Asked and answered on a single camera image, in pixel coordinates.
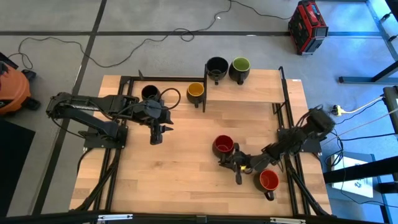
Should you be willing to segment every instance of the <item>red mug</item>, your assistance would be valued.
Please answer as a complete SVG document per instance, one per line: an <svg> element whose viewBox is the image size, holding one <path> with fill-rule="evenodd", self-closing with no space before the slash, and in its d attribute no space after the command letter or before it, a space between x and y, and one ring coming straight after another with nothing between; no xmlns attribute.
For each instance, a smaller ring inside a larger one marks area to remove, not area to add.
<svg viewBox="0 0 398 224"><path fill-rule="evenodd" d="M213 153L221 160L225 160L234 150L234 141L226 135L218 136L213 142Z"/></svg>
<svg viewBox="0 0 398 224"><path fill-rule="evenodd" d="M274 190L278 188L278 175L272 170L263 170L254 175L254 185L263 192L266 198L270 201L274 200Z"/></svg>

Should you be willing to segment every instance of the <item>mug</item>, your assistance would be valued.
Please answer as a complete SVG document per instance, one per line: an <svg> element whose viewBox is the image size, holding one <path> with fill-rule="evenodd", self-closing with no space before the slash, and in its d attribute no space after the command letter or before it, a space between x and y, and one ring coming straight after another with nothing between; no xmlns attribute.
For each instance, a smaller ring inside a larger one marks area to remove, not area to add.
<svg viewBox="0 0 398 224"><path fill-rule="evenodd" d="M160 91L154 85L147 85L141 91L142 100L160 100Z"/></svg>
<svg viewBox="0 0 398 224"><path fill-rule="evenodd" d="M253 182L256 188L263 192L268 200L274 200L274 190L279 185L278 175L274 171L265 169L262 172L258 172L254 175Z"/></svg>
<svg viewBox="0 0 398 224"><path fill-rule="evenodd" d="M213 153L222 161L225 161L233 153L233 150L234 141L229 136L220 135L213 142Z"/></svg>
<svg viewBox="0 0 398 224"><path fill-rule="evenodd" d="M206 63L206 73L215 81L215 85L218 85L218 80L224 78L227 70L228 62L222 57L212 57Z"/></svg>
<svg viewBox="0 0 398 224"><path fill-rule="evenodd" d="M195 105L195 108L199 107L199 103L203 102L205 87L201 83L192 83L187 89L188 101Z"/></svg>
<svg viewBox="0 0 398 224"><path fill-rule="evenodd" d="M244 57L238 57L233 60L229 66L229 77L236 81L238 85L242 85L244 80L248 78L250 72L250 62Z"/></svg>

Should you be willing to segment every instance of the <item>orange vacuum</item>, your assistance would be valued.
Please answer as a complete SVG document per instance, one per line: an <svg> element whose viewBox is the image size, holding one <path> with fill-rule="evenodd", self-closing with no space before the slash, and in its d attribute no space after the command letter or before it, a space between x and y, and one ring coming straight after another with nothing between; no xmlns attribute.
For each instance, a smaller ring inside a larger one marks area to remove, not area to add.
<svg viewBox="0 0 398 224"><path fill-rule="evenodd" d="M0 53L0 116L14 114L21 108L37 110L40 102L33 99L29 81L36 77L30 70L16 70L18 65Z"/></svg>

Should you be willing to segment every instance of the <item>white cable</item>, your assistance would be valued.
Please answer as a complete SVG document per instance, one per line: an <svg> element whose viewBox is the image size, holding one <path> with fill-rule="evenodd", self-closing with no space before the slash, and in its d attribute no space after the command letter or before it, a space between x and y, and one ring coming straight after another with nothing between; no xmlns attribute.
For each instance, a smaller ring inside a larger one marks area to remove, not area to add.
<svg viewBox="0 0 398 224"><path fill-rule="evenodd" d="M373 123L373 122L375 122L375 121L378 121L378 120L380 120L381 118L383 118L383 117L385 117L385 116L388 116L388 115L390 115L390 114L392 114L392 113L394 113L394 112L396 112L396 111L398 111L398 108L396 108L395 110L392 110L392 111L389 112L388 114L385 114L385 115L381 116L380 118L374 119L374 120L369 121L369 122L364 123L364 124L361 124L361 125L359 125L359 126L357 126L357 127L355 127L355 128L351 128L350 130L345 131L345 132L343 132L343 133L341 133L341 134L335 136L335 137L332 138L331 140L329 140L329 141L327 141L326 143L324 143L322 146L328 144L328 143L331 142L332 140L335 140L336 138L338 138L338 137L340 137L340 136L342 136L342 135L344 135L344 134L346 134L346 133L348 133L348 132L350 132L350 131L354 131L354 130L357 129L357 128L360 128L360 127L365 126L365 125L367 125L367 124L370 124L370 123Z"/></svg>
<svg viewBox="0 0 398 224"><path fill-rule="evenodd" d="M356 110L353 110L353 111L345 111L345 110L342 109L343 111L342 111L341 113L355 113L355 112L357 112L357 111L363 109L365 106L370 105L371 103L374 103L374 102L377 101L377 100L380 100L381 98L383 98L383 96L380 96L380 97L378 97L378 98L376 98L376 99L370 101L369 103L366 103L365 105L363 105L363 106L361 106L360 108L358 108L358 109L356 109Z"/></svg>

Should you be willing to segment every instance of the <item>mug handle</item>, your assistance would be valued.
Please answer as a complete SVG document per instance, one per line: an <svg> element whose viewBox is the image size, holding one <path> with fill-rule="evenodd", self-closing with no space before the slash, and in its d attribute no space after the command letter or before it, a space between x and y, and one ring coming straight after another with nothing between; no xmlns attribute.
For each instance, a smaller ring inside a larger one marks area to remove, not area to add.
<svg viewBox="0 0 398 224"><path fill-rule="evenodd" d="M269 191L265 192L264 195L266 196L266 198L269 201L273 201L274 200L274 191L273 190L269 190Z"/></svg>
<svg viewBox="0 0 398 224"><path fill-rule="evenodd" d="M199 99L195 98L195 108L199 108Z"/></svg>
<svg viewBox="0 0 398 224"><path fill-rule="evenodd" d="M218 85L218 75L215 75L215 76L214 76L214 84L215 84L215 85Z"/></svg>
<svg viewBox="0 0 398 224"><path fill-rule="evenodd" d="M226 154L222 153L221 158L220 158L220 163L224 164L226 162Z"/></svg>
<svg viewBox="0 0 398 224"><path fill-rule="evenodd" d="M244 81L244 73L239 74L238 85L242 85Z"/></svg>

